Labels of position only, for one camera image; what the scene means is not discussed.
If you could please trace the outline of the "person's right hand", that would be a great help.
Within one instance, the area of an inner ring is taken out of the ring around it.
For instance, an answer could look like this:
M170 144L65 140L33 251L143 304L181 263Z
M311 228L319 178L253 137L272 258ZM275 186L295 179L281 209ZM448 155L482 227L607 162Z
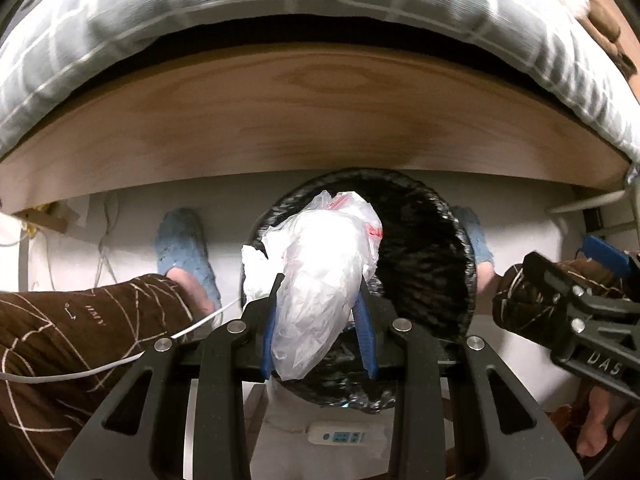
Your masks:
M576 443L576 453L580 457L594 457L603 451L608 443L605 422L610 414L612 394L600 387L593 387L589 393L589 412L582 425Z

